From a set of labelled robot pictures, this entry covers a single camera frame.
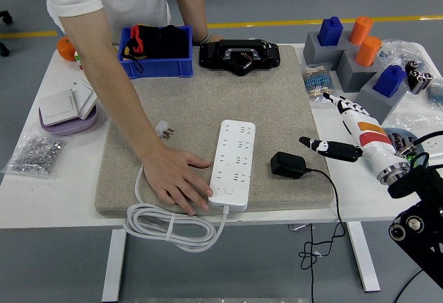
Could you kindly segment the person's right hand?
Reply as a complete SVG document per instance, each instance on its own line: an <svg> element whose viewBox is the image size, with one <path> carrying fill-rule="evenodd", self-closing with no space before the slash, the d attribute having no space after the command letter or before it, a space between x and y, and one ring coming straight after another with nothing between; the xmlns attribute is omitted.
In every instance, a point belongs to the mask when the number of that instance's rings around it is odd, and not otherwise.
<svg viewBox="0 0 443 303"><path fill-rule="evenodd" d="M159 147L142 160L145 177L158 198L168 205L178 205L194 215L194 205L207 211L206 199L213 195L209 184L193 170L205 169L211 162L188 151Z"/></svg>

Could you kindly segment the robot right hand white shell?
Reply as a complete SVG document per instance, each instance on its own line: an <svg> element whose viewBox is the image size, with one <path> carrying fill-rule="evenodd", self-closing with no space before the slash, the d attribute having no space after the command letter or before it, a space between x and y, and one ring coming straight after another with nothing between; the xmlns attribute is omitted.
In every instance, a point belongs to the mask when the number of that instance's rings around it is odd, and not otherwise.
<svg viewBox="0 0 443 303"><path fill-rule="evenodd" d="M355 144L335 141L316 140L300 137L299 142L318 154L354 163L360 157L366 158L377 180L384 185L391 185L407 174L408 161L396 155L387 133L361 105L342 96L324 93L323 96L331 101L341 115L344 127L352 136Z"/></svg>

